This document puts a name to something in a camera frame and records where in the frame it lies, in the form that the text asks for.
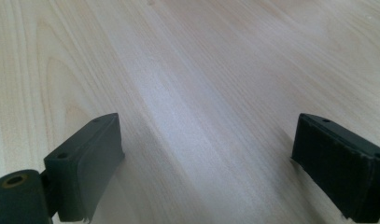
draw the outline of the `black plastic part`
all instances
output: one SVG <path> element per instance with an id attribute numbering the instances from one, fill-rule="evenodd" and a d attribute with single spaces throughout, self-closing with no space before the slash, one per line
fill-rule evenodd
<path id="1" fill-rule="evenodd" d="M 22 170 L 0 178 L 0 223 L 51 223 L 37 171 Z"/>
<path id="2" fill-rule="evenodd" d="M 380 147 L 331 120 L 301 114 L 292 159 L 346 218 L 380 218 Z"/>
<path id="3" fill-rule="evenodd" d="M 91 220 L 120 164 L 118 114 L 94 119 L 45 159 L 46 170 L 22 170 L 0 178 L 0 223 Z"/>

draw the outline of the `light wood surface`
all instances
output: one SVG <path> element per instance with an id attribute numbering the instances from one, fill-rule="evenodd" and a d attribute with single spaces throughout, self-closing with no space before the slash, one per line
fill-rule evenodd
<path id="1" fill-rule="evenodd" d="M 380 146 L 380 0 L 1 0 L 0 176 L 112 112 L 93 223 L 350 223 L 289 157 L 301 112 Z"/>

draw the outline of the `black bracket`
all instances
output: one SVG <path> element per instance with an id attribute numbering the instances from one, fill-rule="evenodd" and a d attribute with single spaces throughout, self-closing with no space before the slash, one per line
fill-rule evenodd
<path id="1" fill-rule="evenodd" d="M 45 159 L 46 170 L 21 170 L 0 178 L 0 223 L 91 220 L 124 158 L 118 114 L 93 119 Z"/>
<path id="2" fill-rule="evenodd" d="M 378 222 L 380 147 L 329 119 L 301 114 L 292 159 L 346 218 Z"/>

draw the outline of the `metal grommet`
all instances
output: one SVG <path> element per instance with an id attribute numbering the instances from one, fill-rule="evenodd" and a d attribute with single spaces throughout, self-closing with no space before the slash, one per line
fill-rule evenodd
<path id="1" fill-rule="evenodd" d="M 18 185 L 21 185 L 24 181 L 26 181 L 27 177 L 28 177 L 27 174 L 18 174 L 18 175 L 11 176 L 10 178 L 7 178 L 3 182 L 2 187 L 4 189 L 15 188 Z"/>

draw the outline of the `wooden table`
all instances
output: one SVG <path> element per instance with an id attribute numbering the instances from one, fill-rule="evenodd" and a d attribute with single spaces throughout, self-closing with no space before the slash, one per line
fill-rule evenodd
<path id="1" fill-rule="evenodd" d="M 93 223 L 348 223 L 289 157 L 301 112 L 380 146 L 380 0 L 1 0 L 0 176 L 112 112 Z"/>

